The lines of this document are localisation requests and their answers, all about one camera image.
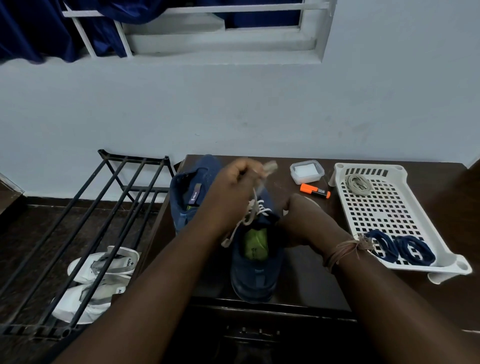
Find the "hand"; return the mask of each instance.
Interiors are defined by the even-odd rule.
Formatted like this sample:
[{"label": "hand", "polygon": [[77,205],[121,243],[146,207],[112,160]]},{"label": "hand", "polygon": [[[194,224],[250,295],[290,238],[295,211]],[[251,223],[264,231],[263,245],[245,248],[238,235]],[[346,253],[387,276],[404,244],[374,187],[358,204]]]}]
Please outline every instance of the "hand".
[{"label": "hand", "polygon": [[193,221],[211,227],[218,237],[226,234],[245,217],[253,189],[265,177],[259,161],[236,159],[218,173]]},{"label": "hand", "polygon": [[288,214],[280,219],[278,227],[288,236],[288,246],[310,245],[323,255],[335,245],[352,239],[316,202],[306,196],[293,194],[283,209],[288,210]]}]

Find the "wooden table top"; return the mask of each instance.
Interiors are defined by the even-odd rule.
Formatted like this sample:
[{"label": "wooden table top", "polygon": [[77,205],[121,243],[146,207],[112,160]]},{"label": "wooden table top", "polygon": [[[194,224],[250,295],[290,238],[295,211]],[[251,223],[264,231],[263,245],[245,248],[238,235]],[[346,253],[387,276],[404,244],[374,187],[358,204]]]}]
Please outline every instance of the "wooden table top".
[{"label": "wooden table top", "polygon": [[[180,167],[181,170],[191,168],[199,157],[188,155]],[[218,158],[222,164],[226,165],[237,157],[218,156]],[[266,163],[273,158],[255,159]],[[290,176],[290,165],[307,158],[274,159],[277,161],[278,170],[268,178],[266,187],[276,210],[281,211],[288,197],[300,190]],[[360,162],[335,159],[317,159],[317,161],[325,169],[325,176],[311,184],[323,189],[327,188],[335,163]],[[456,254],[462,254],[473,268],[472,274],[454,277],[440,285],[431,283],[426,273],[399,270],[394,272],[462,329],[480,330],[480,277],[478,275],[480,244],[477,235],[477,225],[480,223],[480,210],[477,209],[477,204],[480,202],[480,183],[478,174],[467,170],[459,163],[362,162],[402,165],[408,173],[409,187],[450,250]],[[315,197],[313,199],[348,231],[336,189],[332,191],[332,196],[328,200]],[[141,274],[174,236],[169,196],[167,196],[152,230],[151,243],[142,254],[133,278]],[[193,297],[218,299],[219,304],[223,306],[240,300],[230,284],[230,255],[229,249],[221,247],[214,252]],[[350,311],[335,277],[329,274],[321,263],[320,256],[307,246],[287,249],[277,288],[269,305]]]}]

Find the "orange highlighter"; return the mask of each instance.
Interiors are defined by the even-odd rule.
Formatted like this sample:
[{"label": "orange highlighter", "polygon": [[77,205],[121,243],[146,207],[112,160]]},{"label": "orange highlighter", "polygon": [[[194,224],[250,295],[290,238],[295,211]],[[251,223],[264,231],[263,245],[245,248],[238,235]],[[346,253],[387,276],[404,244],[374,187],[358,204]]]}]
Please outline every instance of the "orange highlighter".
[{"label": "orange highlighter", "polygon": [[309,184],[306,184],[306,183],[301,184],[300,191],[305,192],[306,194],[312,194],[314,196],[330,198],[330,191],[325,191],[325,190],[322,190],[321,188],[310,186]]}]

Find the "white plastic tray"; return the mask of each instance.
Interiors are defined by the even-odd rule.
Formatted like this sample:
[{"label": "white plastic tray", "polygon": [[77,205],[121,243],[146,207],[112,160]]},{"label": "white plastic tray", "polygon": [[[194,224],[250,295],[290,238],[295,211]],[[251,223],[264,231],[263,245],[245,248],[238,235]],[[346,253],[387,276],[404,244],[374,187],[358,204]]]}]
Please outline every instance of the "white plastic tray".
[{"label": "white plastic tray", "polygon": [[[373,185],[368,196],[354,195],[345,186],[345,176],[353,173],[364,175]],[[379,259],[390,269],[429,272],[431,282],[440,284],[459,274],[470,274],[472,268],[464,256],[448,249],[420,203],[407,185],[407,172],[402,166],[388,164],[337,163],[329,185],[338,189],[348,226],[354,238],[359,233],[380,230],[394,238],[413,235],[425,241],[436,256],[431,266],[414,266],[402,257],[396,263]],[[385,254],[373,240],[375,250]],[[421,258],[409,246],[415,257]]]}]

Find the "tray hole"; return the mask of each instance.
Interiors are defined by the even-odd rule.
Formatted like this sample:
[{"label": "tray hole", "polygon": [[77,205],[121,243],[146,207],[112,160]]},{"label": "tray hole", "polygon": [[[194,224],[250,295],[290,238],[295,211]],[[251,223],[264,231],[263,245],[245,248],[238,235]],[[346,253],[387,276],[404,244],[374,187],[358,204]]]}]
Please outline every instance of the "tray hole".
[{"label": "tray hole", "polygon": [[464,262],[457,262],[456,265],[461,269],[461,270],[467,270],[468,266]]}]

